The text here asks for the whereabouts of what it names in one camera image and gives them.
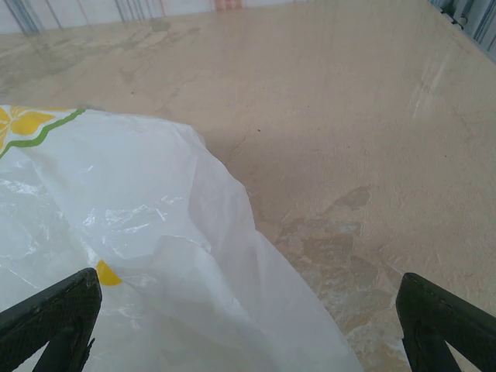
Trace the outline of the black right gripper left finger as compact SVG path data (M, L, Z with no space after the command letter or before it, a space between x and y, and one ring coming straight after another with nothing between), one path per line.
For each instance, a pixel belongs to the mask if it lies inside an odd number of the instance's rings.
M101 303L97 271L88 267L1 312L1 370L43 348L35 371L82 371Z

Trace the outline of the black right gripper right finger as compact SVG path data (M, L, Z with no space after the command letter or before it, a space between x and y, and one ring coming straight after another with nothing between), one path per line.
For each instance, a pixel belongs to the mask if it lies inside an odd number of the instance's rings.
M495 317L415 273L395 301L411 370L459 371L453 347L480 371L495 370Z

